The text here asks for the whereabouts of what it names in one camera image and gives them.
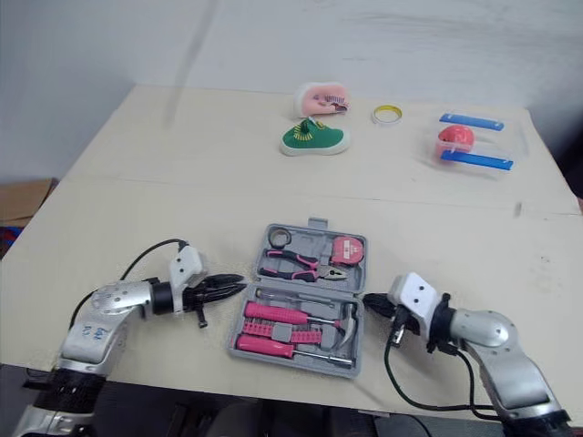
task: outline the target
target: white table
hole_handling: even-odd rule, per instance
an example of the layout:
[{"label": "white table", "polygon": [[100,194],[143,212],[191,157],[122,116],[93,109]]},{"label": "white table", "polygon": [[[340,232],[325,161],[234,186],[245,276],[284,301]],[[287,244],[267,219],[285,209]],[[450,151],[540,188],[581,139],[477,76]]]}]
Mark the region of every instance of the white table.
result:
[{"label": "white table", "polygon": [[[2,362],[49,370],[77,302],[152,243],[187,239],[208,256],[211,272],[251,277],[269,223],[301,226],[320,217],[369,239],[368,292],[387,291],[396,275],[414,270],[452,293],[453,307],[506,314],[573,423],[583,424],[583,218],[526,110],[457,106],[510,117],[524,129],[527,157],[502,178],[482,178],[418,159],[427,125],[446,105],[403,103],[402,122],[386,128],[370,121],[371,109],[386,102],[355,99],[348,116],[324,119],[351,129],[350,149],[287,158],[277,146],[293,124],[290,96],[184,89],[169,124],[173,93],[135,87],[6,256]],[[173,253],[153,253],[133,278],[166,278]],[[384,373],[386,320],[367,316],[363,369],[347,381],[232,358],[226,341],[239,306],[240,296],[209,305],[205,330],[192,314],[139,324],[111,379],[420,413]],[[415,336],[393,363],[415,399],[465,401],[463,364],[427,354]]]}]

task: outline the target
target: hammer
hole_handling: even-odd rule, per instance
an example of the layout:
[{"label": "hammer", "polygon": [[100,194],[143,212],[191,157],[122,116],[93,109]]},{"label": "hammer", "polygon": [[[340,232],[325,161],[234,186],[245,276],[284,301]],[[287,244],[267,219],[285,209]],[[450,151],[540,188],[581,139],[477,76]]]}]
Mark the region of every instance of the hammer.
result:
[{"label": "hammer", "polygon": [[271,321],[280,321],[292,325],[305,325],[307,323],[322,323],[332,325],[334,328],[343,333],[343,338],[335,349],[341,348],[354,335],[356,329],[356,319],[354,312],[356,306],[353,303],[347,303],[344,307],[344,318],[340,320],[321,319],[312,317],[306,312],[292,310],[290,308],[271,307],[261,305],[260,303],[248,302],[245,307],[245,317],[265,319]]}]

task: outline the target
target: toy shoe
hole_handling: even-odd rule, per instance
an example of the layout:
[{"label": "toy shoe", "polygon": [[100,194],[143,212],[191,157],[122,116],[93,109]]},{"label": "toy shoe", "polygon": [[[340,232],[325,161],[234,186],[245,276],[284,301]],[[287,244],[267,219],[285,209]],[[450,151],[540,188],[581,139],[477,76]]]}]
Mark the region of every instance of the toy shoe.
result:
[{"label": "toy shoe", "polygon": [[295,93],[293,108],[298,117],[346,112],[346,88],[338,82],[304,84]]},{"label": "toy shoe", "polygon": [[332,129],[320,121],[308,117],[288,130],[281,139],[283,155],[336,155],[350,146],[348,132]]}]

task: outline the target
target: pink tape measure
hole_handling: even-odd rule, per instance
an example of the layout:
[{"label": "pink tape measure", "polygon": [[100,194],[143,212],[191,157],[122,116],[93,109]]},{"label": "pink tape measure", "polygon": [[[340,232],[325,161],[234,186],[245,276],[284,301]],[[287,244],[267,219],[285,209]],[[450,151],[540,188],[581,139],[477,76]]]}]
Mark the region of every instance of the pink tape measure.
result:
[{"label": "pink tape measure", "polygon": [[353,266],[364,257],[363,243],[354,237],[336,237],[332,243],[332,264],[346,264]]}]

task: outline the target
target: toolbox latch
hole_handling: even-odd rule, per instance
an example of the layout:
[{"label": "toolbox latch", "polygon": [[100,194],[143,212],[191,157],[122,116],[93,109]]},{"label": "toolbox latch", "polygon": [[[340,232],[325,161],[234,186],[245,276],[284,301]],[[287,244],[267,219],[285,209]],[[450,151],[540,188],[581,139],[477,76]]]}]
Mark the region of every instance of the toolbox latch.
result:
[{"label": "toolbox latch", "polygon": [[328,228],[328,219],[310,217],[308,218],[308,228],[326,230]]}]

